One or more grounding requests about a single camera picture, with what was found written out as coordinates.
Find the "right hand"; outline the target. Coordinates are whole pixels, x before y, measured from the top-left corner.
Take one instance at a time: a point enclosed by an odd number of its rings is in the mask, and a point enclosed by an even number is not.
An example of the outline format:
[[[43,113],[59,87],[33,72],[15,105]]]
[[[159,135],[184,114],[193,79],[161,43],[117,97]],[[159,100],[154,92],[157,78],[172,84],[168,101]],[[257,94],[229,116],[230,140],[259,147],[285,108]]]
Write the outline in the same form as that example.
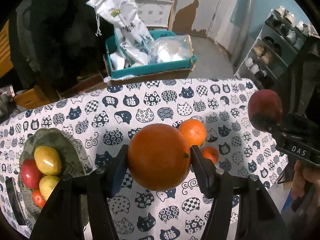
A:
[[[309,166],[303,167],[303,163],[297,160],[294,166],[294,172],[295,175],[291,190],[291,197],[293,200],[304,196],[306,182],[310,182],[315,186],[315,192],[307,210],[308,221],[311,221],[319,210],[319,168]]]

